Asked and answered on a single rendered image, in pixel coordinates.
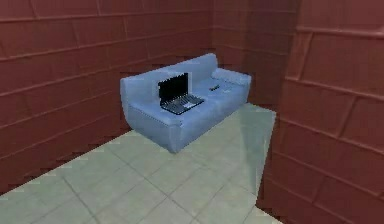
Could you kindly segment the light blue sofa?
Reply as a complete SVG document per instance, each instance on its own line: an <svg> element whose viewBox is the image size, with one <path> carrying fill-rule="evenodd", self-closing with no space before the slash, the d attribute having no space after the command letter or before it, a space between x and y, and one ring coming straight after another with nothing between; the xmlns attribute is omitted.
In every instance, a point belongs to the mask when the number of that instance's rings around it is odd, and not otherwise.
<svg viewBox="0 0 384 224"><path fill-rule="evenodd" d="M204 99L181 115L160 106L158 83L188 74L188 93ZM218 66L208 53L120 80L125 119L136 132L177 153L247 102L251 77ZM209 88L220 85L215 91Z"/></svg>

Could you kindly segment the black open laptop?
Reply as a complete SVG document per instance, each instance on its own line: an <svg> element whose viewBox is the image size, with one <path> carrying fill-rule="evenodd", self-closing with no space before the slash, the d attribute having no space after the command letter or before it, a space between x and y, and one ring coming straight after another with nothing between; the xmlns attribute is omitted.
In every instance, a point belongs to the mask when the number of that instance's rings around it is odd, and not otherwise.
<svg viewBox="0 0 384 224"><path fill-rule="evenodd" d="M188 93L187 73L163 80L158 83L158 87L161 108L176 115L204 102L204 99Z"/></svg>

